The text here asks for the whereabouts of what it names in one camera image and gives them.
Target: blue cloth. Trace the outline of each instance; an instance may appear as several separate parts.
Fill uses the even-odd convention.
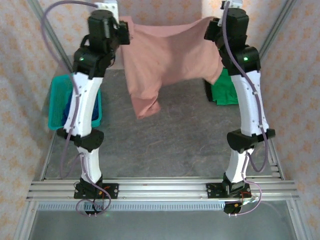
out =
[[[71,99],[72,99],[72,92],[69,95],[69,99],[68,102],[65,105],[65,109],[63,111],[63,115],[62,115],[62,126],[65,125],[68,115],[69,115],[69,111],[70,111],[70,104],[71,104]],[[93,107],[93,113],[92,113],[92,121],[97,120],[99,117],[99,106],[98,106],[98,95],[96,95],[96,99],[94,102],[94,107]]]

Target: gray floor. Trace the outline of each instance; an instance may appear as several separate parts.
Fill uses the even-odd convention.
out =
[[[105,134],[100,147],[104,178],[116,177],[222,177],[228,167],[230,148],[227,133],[240,127],[237,105],[217,106],[206,99],[201,79],[163,87],[160,113],[137,120],[127,91],[123,70],[108,70],[101,85],[102,121]],[[65,140],[56,137],[45,177],[59,177]],[[77,154],[70,144],[66,171]],[[260,166],[264,145],[253,154]],[[70,175],[78,179],[78,164]],[[257,175],[251,166],[247,174]],[[263,175],[270,175],[267,167]]]
[[[247,211],[251,206],[244,206]],[[228,217],[223,211],[112,211],[82,217],[38,210],[30,240],[296,240],[285,201]]]

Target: pink cloth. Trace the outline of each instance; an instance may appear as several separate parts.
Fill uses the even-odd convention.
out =
[[[178,26],[145,26],[128,22],[130,45],[122,45],[127,88],[138,119],[157,113],[162,86],[206,79],[214,84],[223,65],[216,45],[204,40],[212,17]]]

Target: teal basket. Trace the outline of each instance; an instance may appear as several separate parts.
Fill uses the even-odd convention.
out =
[[[51,130],[63,128],[62,117],[69,96],[73,90],[72,82],[68,75],[57,76],[53,78],[50,94],[49,120],[48,127]],[[102,118],[101,90],[98,93],[98,118],[91,122],[91,126],[96,128],[100,126]]]

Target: wall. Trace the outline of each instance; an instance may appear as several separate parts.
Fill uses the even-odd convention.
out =
[[[288,179],[306,206],[314,239],[320,236],[320,4],[299,0],[262,66],[269,125]]]
[[[13,238],[51,132],[47,94],[56,64],[25,0],[0,4],[0,239]]]
[[[39,0],[45,9],[56,0]],[[94,3],[99,0],[86,0]],[[192,23],[201,17],[221,17],[221,0],[118,0],[119,15],[132,16],[143,25],[179,25]],[[250,16],[248,44],[260,49],[285,0],[244,0],[243,9]],[[66,4],[52,10],[49,20],[68,55],[79,48],[88,34],[87,18],[94,8]]]

